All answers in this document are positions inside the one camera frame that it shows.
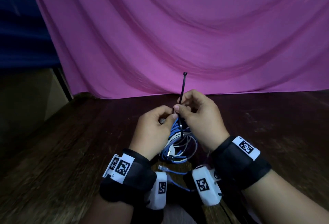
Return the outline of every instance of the floor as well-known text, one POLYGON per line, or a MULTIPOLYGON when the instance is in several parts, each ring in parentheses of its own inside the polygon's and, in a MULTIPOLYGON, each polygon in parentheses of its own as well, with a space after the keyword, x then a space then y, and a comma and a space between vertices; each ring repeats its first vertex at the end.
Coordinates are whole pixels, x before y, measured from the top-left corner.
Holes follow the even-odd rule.
MULTIPOLYGON (((114 153, 128 147, 138 117, 173 106, 177 95, 67 104, 0 163, 1 223, 77 223, 97 193, 114 153)), ((213 95, 228 131, 261 150, 274 170, 329 209, 329 93, 213 95)), ((196 158, 202 163, 204 156, 196 158)), ((178 171, 192 169, 186 163, 178 171)), ((179 183, 182 178, 173 177, 179 183)), ((233 223, 239 223, 223 201, 233 223)), ((230 223, 217 205, 203 207, 208 223, 230 223)))

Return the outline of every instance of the dark blue fabric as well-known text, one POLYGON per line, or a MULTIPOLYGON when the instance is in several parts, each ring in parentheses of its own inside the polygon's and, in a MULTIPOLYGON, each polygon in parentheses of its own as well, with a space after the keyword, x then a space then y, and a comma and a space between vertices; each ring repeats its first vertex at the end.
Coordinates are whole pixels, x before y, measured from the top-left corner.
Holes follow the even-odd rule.
POLYGON ((0 70, 59 67, 35 0, 0 0, 0 70))

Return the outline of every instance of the hand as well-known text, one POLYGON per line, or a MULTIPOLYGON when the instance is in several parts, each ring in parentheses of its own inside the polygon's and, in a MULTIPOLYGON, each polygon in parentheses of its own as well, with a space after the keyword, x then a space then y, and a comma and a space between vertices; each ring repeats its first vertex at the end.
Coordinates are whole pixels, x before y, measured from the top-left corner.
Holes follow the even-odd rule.
POLYGON ((148 160, 155 157, 167 144, 171 127, 177 114, 171 114, 168 106, 159 106, 140 116, 129 149, 145 156, 148 160), (167 117, 164 124, 159 118, 167 117))
POLYGON ((230 136, 218 106, 197 90, 184 93, 182 105, 175 105, 174 109, 185 119, 198 141, 211 151, 214 151, 230 136), (192 113, 191 108, 197 109, 197 112, 192 113))

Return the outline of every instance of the cable bundle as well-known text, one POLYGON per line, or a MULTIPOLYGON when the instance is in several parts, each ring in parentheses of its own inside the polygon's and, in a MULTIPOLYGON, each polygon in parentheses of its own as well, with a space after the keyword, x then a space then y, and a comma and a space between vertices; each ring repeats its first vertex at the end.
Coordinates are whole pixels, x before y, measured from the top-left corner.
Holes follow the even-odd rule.
POLYGON ((189 160, 198 148, 198 142, 195 136, 191 133, 190 128, 186 127, 181 130, 179 128, 178 119, 171 127, 170 136, 165 148, 160 153, 162 160, 172 162, 174 164, 182 164, 189 160))

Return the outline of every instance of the pink curtain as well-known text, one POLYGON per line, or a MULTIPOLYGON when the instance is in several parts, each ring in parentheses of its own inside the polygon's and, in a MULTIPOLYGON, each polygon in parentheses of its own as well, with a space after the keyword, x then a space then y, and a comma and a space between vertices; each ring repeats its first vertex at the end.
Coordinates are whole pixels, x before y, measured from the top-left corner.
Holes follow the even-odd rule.
POLYGON ((37 0, 72 93, 329 88, 329 0, 37 0))

